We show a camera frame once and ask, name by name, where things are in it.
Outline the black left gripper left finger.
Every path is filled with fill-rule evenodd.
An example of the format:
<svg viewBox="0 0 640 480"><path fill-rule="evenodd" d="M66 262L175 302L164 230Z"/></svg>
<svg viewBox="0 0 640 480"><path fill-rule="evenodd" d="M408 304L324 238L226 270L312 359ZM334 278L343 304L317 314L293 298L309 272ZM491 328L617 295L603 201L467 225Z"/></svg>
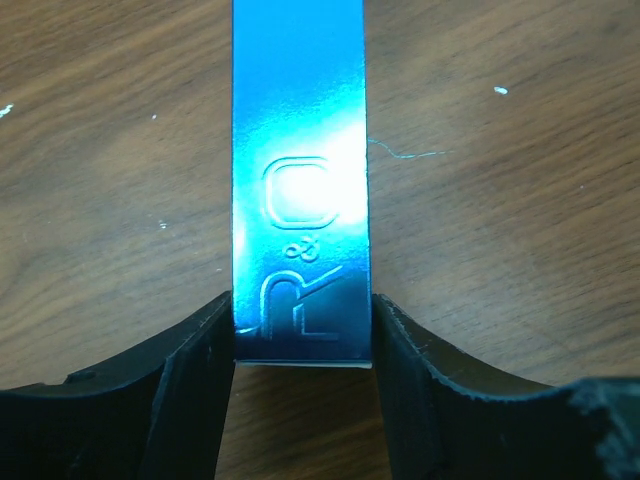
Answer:
<svg viewBox="0 0 640 480"><path fill-rule="evenodd" d="M2 478L214 478L233 340L224 292L61 384L2 391Z"/></svg>

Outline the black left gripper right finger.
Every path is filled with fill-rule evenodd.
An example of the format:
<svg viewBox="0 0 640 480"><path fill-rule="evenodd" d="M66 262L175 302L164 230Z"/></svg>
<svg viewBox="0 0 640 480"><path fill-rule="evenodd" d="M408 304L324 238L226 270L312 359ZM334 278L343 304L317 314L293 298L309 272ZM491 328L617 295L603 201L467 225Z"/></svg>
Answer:
<svg viewBox="0 0 640 480"><path fill-rule="evenodd" d="M635 479L639 381L553 387L502 371L373 299L373 352L396 479Z"/></svg>

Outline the blue toothpaste box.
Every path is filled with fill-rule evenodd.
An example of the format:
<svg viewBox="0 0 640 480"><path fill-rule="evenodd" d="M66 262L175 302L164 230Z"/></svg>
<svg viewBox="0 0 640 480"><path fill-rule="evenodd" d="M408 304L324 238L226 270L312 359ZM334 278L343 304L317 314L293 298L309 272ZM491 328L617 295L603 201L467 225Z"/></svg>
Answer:
<svg viewBox="0 0 640 480"><path fill-rule="evenodd" d="M369 368L364 5L232 5L232 317L242 364Z"/></svg>

